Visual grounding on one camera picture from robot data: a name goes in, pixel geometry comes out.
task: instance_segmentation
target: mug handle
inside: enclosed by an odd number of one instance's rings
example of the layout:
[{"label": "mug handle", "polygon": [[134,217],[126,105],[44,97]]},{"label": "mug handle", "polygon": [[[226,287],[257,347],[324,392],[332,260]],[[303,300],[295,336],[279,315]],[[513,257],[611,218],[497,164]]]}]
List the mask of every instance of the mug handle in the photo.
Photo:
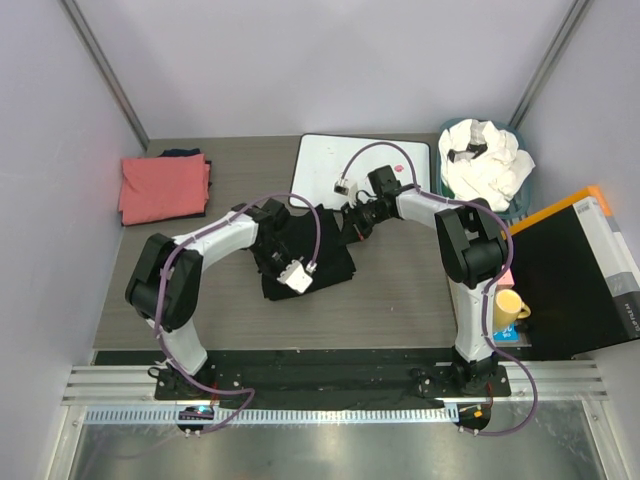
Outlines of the mug handle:
[{"label": "mug handle", "polygon": [[522,311],[518,314],[518,320],[527,318],[529,315],[531,315],[531,309],[526,303],[522,302]]}]

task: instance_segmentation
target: yellow mug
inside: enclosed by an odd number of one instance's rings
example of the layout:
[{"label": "yellow mug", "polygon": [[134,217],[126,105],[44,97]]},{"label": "yellow mug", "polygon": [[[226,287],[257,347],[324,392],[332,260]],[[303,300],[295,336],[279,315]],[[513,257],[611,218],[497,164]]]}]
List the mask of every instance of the yellow mug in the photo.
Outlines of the yellow mug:
[{"label": "yellow mug", "polygon": [[531,309],[522,301],[520,295],[510,289],[496,292],[493,305],[493,330],[504,330],[513,322],[531,315]]}]

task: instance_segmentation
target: wall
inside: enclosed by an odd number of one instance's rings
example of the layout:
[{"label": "wall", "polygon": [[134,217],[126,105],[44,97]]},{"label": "wall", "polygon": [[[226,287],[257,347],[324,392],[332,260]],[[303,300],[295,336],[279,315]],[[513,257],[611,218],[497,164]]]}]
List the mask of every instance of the wall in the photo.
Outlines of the wall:
[{"label": "wall", "polygon": [[571,0],[82,0],[151,138],[509,121]]},{"label": "wall", "polygon": [[23,480],[44,474],[70,366],[90,355],[119,158],[140,147],[57,2],[7,3],[0,31],[0,465]]},{"label": "wall", "polygon": [[[521,128],[534,159],[534,205],[597,183],[640,261],[640,4],[593,2]],[[640,342],[594,354],[627,434],[640,445]],[[637,472],[640,463],[628,453]]]}]

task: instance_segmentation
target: red cloth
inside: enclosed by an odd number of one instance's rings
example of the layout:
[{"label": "red cloth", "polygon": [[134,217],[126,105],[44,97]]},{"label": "red cloth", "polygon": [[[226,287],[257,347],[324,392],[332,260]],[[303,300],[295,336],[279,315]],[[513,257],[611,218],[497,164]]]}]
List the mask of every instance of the red cloth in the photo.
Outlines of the red cloth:
[{"label": "red cloth", "polygon": [[209,165],[191,157],[123,158],[120,205],[124,225],[203,213]]}]

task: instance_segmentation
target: table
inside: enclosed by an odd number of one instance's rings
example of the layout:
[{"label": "table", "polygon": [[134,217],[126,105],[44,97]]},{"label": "table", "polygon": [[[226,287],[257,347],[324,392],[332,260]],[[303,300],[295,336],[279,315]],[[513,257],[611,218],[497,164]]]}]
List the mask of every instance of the table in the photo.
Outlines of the table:
[{"label": "table", "polygon": [[[429,143],[435,134],[366,135]],[[124,291],[146,239],[187,233],[230,207],[264,193],[288,191],[300,137],[153,140],[149,156],[166,148],[200,148],[213,162],[206,218],[171,220],[124,231],[94,348],[157,349],[146,322]],[[294,214],[303,213],[293,210]],[[203,276],[196,327],[208,349],[333,349],[450,347],[456,326],[435,231],[389,221],[366,242],[349,247],[353,280],[299,298],[263,298],[248,252],[235,252]]]}]

